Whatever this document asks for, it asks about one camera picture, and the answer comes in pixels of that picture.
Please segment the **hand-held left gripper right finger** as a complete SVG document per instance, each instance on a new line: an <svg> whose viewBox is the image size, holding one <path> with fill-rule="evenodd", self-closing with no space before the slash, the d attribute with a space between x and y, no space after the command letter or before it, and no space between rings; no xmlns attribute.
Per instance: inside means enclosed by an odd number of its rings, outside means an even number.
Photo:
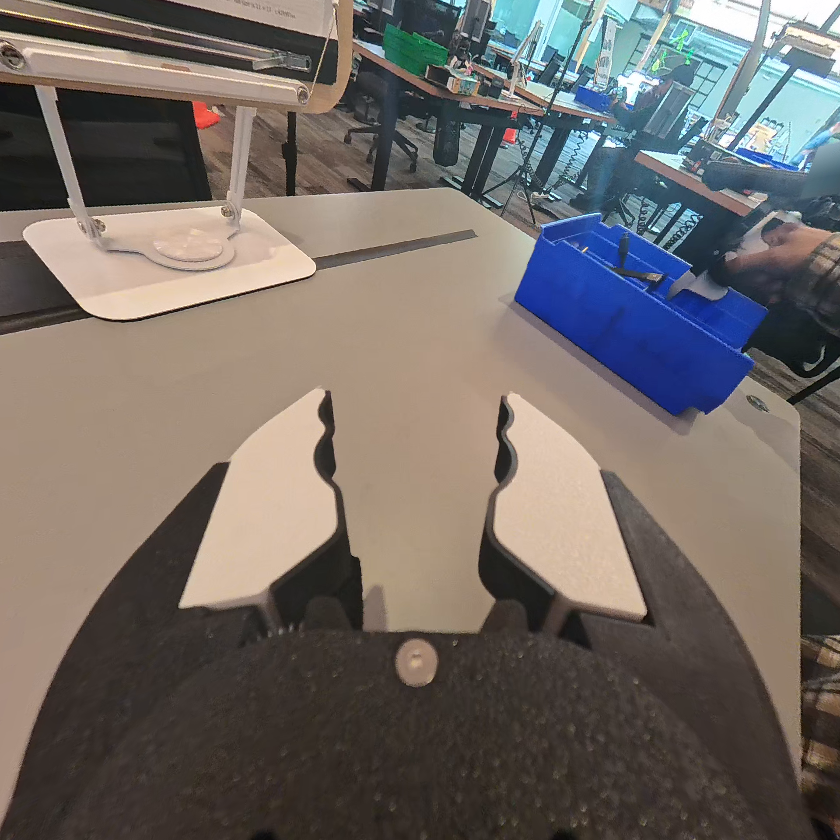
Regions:
<svg viewBox="0 0 840 840"><path fill-rule="evenodd" d="M573 616L643 626L648 605L594 457L523 396L500 398L482 584L531 633Z"/></svg>

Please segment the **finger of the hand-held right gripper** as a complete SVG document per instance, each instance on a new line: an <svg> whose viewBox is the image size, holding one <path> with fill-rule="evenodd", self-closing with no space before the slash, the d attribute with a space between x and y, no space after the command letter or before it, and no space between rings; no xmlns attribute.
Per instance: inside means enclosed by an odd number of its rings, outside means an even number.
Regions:
<svg viewBox="0 0 840 840"><path fill-rule="evenodd" d="M691 294L708 301L719 301L729 292L729 285L715 280L711 269L705 269L695 275L691 270L675 280L668 289L668 301L679 295Z"/></svg>

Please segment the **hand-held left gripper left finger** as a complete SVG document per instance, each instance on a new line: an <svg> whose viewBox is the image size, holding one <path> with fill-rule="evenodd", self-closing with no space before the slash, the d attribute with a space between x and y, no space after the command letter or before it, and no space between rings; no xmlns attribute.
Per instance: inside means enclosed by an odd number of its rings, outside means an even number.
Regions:
<svg viewBox="0 0 840 840"><path fill-rule="evenodd" d="M258 428L227 463L179 608L257 607L298 625L344 583L344 511L333 481L331 393L321 387Z"/></svg>

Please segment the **blue plastic bin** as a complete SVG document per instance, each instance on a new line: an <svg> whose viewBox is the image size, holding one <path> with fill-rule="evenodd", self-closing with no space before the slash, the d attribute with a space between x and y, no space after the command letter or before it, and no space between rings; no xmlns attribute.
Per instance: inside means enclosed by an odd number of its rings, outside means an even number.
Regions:
<svg viewBox="0 0 840 840"><path fill-rule="evenodd" d="M626 232L625 267L666 275L652 293L612 271ZM768 309L731 288L719 301L685 293L668 301L689 270L630 229L581 215L542 226L514 299L669 414L709 414L751 372L746 349Z"/></svg>
<svg viewBox="0 0 840 840"><path fill-rule="evenodd" d="M606 91L598 91L588 87L578 87L574 93L574 100L580 105L597 111L611 112L615 109L633 111L634 105L628 100L628 89L625 86L613 86Z"/></svg>

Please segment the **person's right forearm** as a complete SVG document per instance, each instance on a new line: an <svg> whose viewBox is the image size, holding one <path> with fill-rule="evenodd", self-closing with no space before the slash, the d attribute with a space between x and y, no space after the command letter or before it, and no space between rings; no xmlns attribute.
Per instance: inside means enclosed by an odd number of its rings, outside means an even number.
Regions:
<svg viewBox="0 0 840 840"><path fill-rule="evenodd" d="M773 297L795 305L826 330L839 330L839 234L818 246L804 269L780 284Z"/></svg>

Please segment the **person's right hand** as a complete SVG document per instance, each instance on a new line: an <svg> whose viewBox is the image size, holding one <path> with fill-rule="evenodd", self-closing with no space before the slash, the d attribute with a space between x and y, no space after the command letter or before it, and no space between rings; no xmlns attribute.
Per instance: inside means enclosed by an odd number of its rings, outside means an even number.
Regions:
<svg viewBox="0 0 840 840"><path fill-rule="evenodd" d="M800 273L812 253L833 232L801 223L785 223L763 236L763 251L735 256L725 261L723 276L730 286L775 289Z"/></svg>

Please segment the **wooden top desk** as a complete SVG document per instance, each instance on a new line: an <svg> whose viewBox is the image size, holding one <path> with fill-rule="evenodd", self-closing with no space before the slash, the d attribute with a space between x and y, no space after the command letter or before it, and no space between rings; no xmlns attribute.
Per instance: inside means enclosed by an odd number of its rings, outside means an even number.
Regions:
<svg viewBox="0 0 840 840"><path fill-rule="evenodd" d="M541 109L519 97L508 100L479 95L470 97L457 95L399 67L385 57L383 47L357 38L353 40L353 52L384 72L384 99L378 130L373 131L371 125L364 127L367 133L373 133L377 138L371 182L368 184L357 178L348 178L347 183L360 192L384 191L392 147L396 141L400 96L408 90L413 90L425 96L433 114L438 118L438 126L441 127L447 123L479 126L479 136L469 157L464 176L459 183L449 180L444 182L447 186L459 188L463 194L479 203L488 207L498 207L498 202L484 197L484 192L501 147L504 132L517 129L519 118L539 115Z"/></svg>
<svg viewBox="0 0 840 840"><path fill-rule="evenodd" d="M655 207L644 223L645 234L688 262L699 261L743 219L754 219L767 200L760 192L712 191L698 174L687 171L680 154L640 151L635 161L665 188L662 197L650 199Z"/></svg>

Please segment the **white metal stand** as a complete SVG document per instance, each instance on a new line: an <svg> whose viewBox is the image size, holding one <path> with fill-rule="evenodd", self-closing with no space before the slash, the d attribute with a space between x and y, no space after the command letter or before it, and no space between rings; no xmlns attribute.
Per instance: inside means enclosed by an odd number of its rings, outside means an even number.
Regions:
<svg viewBox="0 0 840 840"><path fill-rule="evenodd" d="M11 3L3 13L56 24L87 35L128 36L155 53L74 42L66 37L2 30L2 68L13 81L33 83L71 217L39 219L23 238L87 314L128 322L234 298L310 277L312 259L261 217L244 210L250 138L258 106L307 110L314 81L291 72L306 59L222 38L201 43L189 29L116 18L67 7L47 14L41 4ZM85 204L58 108L58 87L164 98L219 98L237 108L229 186L223 203L95 215Z"/></svg>

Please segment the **black bag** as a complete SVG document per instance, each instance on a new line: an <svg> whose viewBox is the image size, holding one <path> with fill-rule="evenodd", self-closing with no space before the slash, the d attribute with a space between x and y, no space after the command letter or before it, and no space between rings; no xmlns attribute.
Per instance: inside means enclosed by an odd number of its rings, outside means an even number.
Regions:
<svg viewBox="0 0 840 840"><path fill-rule="evenodd" d="M455 166L459 161L461 122L457 119L436 120L434 135L433 160L445 168Z"/></svg>

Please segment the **person's plaid shirt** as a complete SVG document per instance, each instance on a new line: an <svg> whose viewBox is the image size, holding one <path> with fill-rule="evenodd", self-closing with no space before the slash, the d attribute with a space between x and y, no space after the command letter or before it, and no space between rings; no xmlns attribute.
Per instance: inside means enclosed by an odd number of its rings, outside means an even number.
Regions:
<svg viewBox="0 0 840 840"><path fill-rule="evenodd" d="M839 838L839 636L801 638L801 782L818 838Z"/></svg>

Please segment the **stack of green bins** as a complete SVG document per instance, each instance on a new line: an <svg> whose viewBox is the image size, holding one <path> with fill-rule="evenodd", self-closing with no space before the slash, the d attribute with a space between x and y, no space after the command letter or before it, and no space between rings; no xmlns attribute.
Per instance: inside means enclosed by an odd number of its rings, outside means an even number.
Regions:
<svg viewBox="0 0 840 840"><path fill-rule="evenodd" d="M385 25L382 46L387 60L417 77L425 77L429 67L444 67L448 62L445 46L392 24Z"/></svg>

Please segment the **wooden clipboard board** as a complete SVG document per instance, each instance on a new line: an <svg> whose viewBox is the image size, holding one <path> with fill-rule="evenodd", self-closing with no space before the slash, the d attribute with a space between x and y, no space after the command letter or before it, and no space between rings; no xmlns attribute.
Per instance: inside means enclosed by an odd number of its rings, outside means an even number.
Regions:
<svg viewBox="0 0 840 840"><path fill-rule="evenodd" d="M331 2L322 35L206 13L150 21L97 2L2 1L2 82L322 113L350 77L351 2Z"/></svg>

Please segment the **printed instruction sheet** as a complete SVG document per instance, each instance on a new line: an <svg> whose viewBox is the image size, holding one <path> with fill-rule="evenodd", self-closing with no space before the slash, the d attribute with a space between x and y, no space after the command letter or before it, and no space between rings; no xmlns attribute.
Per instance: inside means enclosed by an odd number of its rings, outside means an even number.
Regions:
<svg viewBox="0 0 840 840"><path fill-rule="evenodd" d="M331 20L331 2L321 1L106 1L97 7L150 21L175 21L177 14L191 12L222 15L273 28L288 28L309 34L325 34Z"/></svg>

